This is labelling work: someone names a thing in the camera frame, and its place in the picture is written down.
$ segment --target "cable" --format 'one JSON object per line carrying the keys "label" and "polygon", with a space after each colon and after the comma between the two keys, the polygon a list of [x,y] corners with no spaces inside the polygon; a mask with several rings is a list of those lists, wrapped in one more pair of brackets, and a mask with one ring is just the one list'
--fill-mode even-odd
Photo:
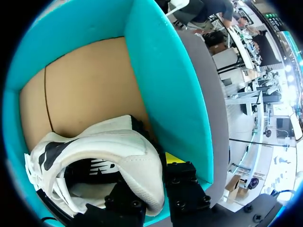
{"label": "cable", "polygon": [[284,193],[284,192],[291,192],[292,194],[295,194],[295,191],[294,191],[294,190],[282,190],[282,191],[279,191],[279,192],[274,193],[272,196],[278,197],[279,194]]}
{"label": "cable", "polygon": [[47,98],[46,98],[46,67],[44,68],[44,98],[45,98],[46,113],[47,113],[48,121],[49,121],[49,124],[51,126],[52,132],[54,132],[54,130],[53,130],[53,124],[52,124],[51,117],[50,117],[50,114],[49,114],[49,109],[48,109],[48,104],[47,104]]}
{"label": "cable", "polygon": [[277,131],[283,131],[283,132],[286,132],[287,133],[287,137],[289,137],[288,136],[288,131],[286,131],[286,130],[280,130],[280,129],[276,129]]}
{"label": "cable", "polygon": [[57,221],[57,219],[52,218],[52,217],[44,217],[44,218],[41,218],[41,221],[42,221],[42,222],[45,222],[46,220],[55,220],[55,221]]}
{"label": "cable", "polygon": [[287,148],[289,145],[280,145],[280,144],[271,144],[271,143],[258,143],[258,142],[252,142],[252,141],[246,141],[246,140],[237,140],[237,139],[229,139],[236,142],[242,142],[242,143],[251,143],[251,144],[259,144],[259,145],[267,145],[267,146],[274,146],[274,147],[284,147]]}

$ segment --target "black bolt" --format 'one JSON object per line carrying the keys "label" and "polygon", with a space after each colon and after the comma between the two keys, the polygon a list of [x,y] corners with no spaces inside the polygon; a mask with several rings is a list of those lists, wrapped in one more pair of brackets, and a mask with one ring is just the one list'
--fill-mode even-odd
{"label": "black bolt", "polygon": [[262,215],[260,215],[260,214],[256,214],[254,217],[253,217],[253,222],[255,222],[255,223],[259,223],[259,222],[261,222],[261,220],[262,220]]}
{"label": "black bolt", "polygon": [[185,202],[184,201],[177,201],[176,202],[176,207],[182,208],[185,206]]}
{"label": "black bolt", "polygon": [[105,199],[105,202],[112,202],[112,201],[114,201],[114,199],[112,197],[110,197],[109,195],[107,195],[104,199]]}
{"label": "black bolt", "polygon": [[180,180],[177,179],[177,178],[174,178],[174,179],[171,180],[171,182],[172,182],[172,183],[180,183]]}
{"label": "black bolt", "polygon": [[142,204],[140,201],[137,201],[137,200],[132,201],[132,207],[139,208],[139,207],[141,207],[141,205]]}
{"label": "black bolt", "polygon": [[198,182],[198,180],[197,180],[196,177],[192,177],[192,178],[190,179],[190,181],[191,181],[191,182]]}
{"label": "black bolt", "polygon": [[247,204],[244,208],[243,208],[245,213],[251,213],[253,208],[251,204]]}
{"label": "black bolt", "polygon": [[211,198],[208,195],[206,195],[206,196],[203,197],[203,201],[204,202],[210,202],[210,200],[211,200]]}

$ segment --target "cardboard box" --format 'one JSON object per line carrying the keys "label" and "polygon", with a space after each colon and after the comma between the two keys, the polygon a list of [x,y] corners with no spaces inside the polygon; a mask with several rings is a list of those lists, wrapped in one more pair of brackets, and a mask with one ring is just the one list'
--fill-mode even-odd
{"label": "cardboard box", "polygon": [[244,199],[244,198],[246,198],[248,196],[248,191],[249,191],[248,188],[239,187],[238,196],[240,196],[241,198]]}
{"label": "cardboard box", "polygon": [[45,81],[42,70],[25,86],[20,110],[29,150],[51,131],[46,103],[53,130],[65,137],[126,114],[151,132],[124,37],[76,49],[45,68]]}
{"label": "cardboard box", "polygon": [[46,111],[44,72],[38,72],[20,92],[21,124],[30,151],[52,131]]}
{"label": "cardboard box", "polygon": [[226,185],[225,189],[229,191],[227,203],[233,203],[233,200],[236,199],[239,190],[240,179],[240,175],[234,175],[229,181],[229,183]]}
{"label": "cardboard box", "polygon": [[222,52],[222,51],[224,51],[224,50],[226,50],[226,49],[227,49],[227,48],[226,48],[225,44],[224,44],[224,43],[220,43],[220,44],[218,44],[218,45],[211,46],[211,47],[209,48],[209,52],[210,52],[211,54],[217,54],[217,53],[220,53],[220,52]]}

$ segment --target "white sneaker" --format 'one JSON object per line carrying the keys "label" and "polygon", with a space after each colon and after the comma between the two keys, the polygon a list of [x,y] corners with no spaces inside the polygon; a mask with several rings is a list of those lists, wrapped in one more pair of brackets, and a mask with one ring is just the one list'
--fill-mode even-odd
{"label": "white sneaker", "polygon": [[104,208],[104,197],[122,176],[146,202],[146,214],[159,214],[164,204],[159,155],[132,128],[132,117],[126,115],[92,125],[74,138],[48,133],[25,154],[30,182],[73,217],[86,211],[86,203]]}

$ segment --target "gray panel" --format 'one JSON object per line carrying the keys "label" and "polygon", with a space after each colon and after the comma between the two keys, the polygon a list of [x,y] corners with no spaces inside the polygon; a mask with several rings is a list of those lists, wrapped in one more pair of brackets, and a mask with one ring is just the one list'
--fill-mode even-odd
{"label": "gray panel", "polygon": [[[206,190],[211,207],[223,196],[229,156],[227,112],[221,81],[214,61],[202,39],[190,31],[177,31],[194,65],[204,96],[214,150],[214,183]],[[152,227],[171,227],[170,217]]]}

